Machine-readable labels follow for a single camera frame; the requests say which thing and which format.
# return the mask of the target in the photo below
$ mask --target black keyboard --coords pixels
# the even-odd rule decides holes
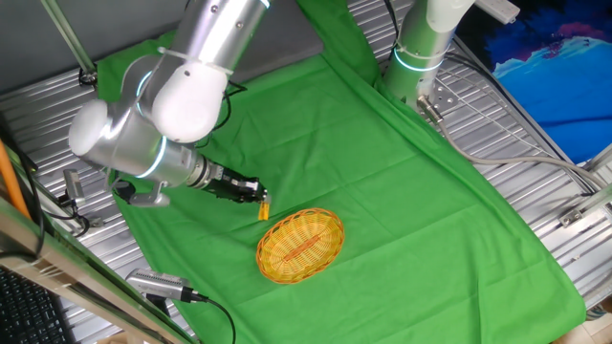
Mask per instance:
[[[73,343],[57,296],[0,268],[0,342]]]

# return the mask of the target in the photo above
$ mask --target blue poster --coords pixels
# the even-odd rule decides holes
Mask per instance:
[[[513,24],[475,37],[472,9],[458,34],[573,162],[588,161],[612,143],[612,1],[513,2]]]

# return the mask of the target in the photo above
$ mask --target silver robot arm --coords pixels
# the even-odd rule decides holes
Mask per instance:
[[[166,186],[187,186],[219,198],[263,202],[267,190],[199,154],[192,145],[214,127],[235,65],[249,43],[267,0],[195,0],[186,9],[169,50],[130,65],[121,99],[92,100],[76,114],[69,133],[73,152],[93,163],[147,179],[139,206],[168,205]]]

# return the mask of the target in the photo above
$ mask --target orange pole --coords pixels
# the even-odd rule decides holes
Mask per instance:
[[[14,207],[19,210],[23,216],[28,219],[32,219],[30,216],[30,212],[28,211],[28,207],[26,206],[26,202],[23,199],[23,194],[21,193],[21,188],[19,188],[19,182],[17,181],[17,176],[15,175],[15,170],[12,168],[11,159],[9,159],[9,154],[7,154],[7,149],[4,147],[4,143],[0,140],[0,173],[2,173],[2,177],[4,178],[4,183],[7,185],[7,190],[9,190],[9,196],[11,197],[11,202]]]

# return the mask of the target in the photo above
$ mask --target oval basket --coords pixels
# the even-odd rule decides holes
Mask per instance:
[[[327,268],[343,242],[344,226],[336,214],[319,208],[301,210],[261,238],[257,265],[276,283],[297,283]]]

